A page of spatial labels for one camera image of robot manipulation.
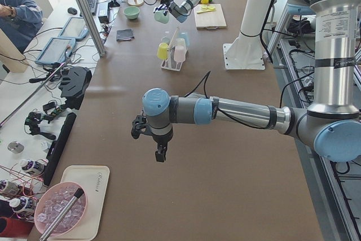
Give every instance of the blue shirt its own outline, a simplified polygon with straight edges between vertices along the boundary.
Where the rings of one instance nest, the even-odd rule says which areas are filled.
[[[42,11],[34,0],[0,0],[0,4],[15,8],[15,17],[0,17],[0,28],[24,52],[42,26]]]

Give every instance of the white tray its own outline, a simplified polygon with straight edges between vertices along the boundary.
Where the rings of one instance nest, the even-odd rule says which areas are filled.
[[[98,233],[110,170],[107,166],[73,165],[65,169],[61,182],[81,185],[87,195],[85,214],[70,232],[48,240],[92,240]]]

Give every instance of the computer mouse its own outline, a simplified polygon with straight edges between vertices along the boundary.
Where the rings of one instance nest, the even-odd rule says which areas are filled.
[[[68,9],[68,13],[72,14],[72,15],[75,15],[78,13],[77,9],[76,8],[73,8],[73,7],[70,7]]]

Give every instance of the red cup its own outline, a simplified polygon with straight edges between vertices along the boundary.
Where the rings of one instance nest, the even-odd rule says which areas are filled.
[[[0,237],[27,238],[34,223],[16,220],[9,217],[0,217]]]

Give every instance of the white bottle cap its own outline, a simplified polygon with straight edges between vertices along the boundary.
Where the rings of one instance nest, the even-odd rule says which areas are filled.
[[[13,208],[18,207],[20,203],[21,203],[20,199],[9,200],[9,205]]]
[[[26,165],[28,165],[28,161],[26,160],[26,159],[21,159],[20,160],[20,166],[26,166]]]

